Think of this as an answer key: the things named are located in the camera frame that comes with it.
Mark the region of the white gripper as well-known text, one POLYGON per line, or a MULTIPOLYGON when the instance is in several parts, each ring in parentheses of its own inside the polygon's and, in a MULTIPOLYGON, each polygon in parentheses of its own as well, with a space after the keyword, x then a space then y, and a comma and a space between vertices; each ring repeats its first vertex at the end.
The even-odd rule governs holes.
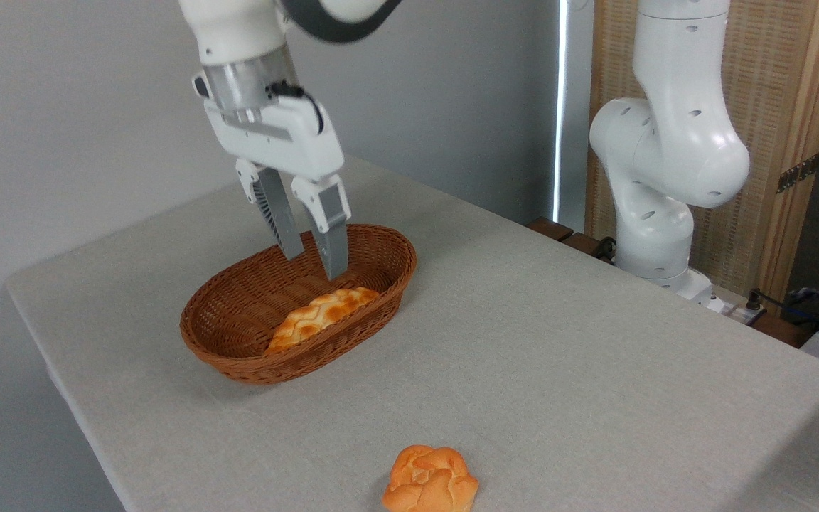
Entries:
POLYGON ((341 276, 350 256, 351 211, 343 181, 335 174, 345 157, 326 108, 309 96, 283 96, 264 107, 259 120, 244 123, 219 110, 204 73, 194 75, 192 83, 219 144, 239 158, 236 171, 247 200, 259 207, 283 256, 292 260, 304 246, 278 171, 296 177, 291 189, 314 221, 316 249, 327 278, 341 276))

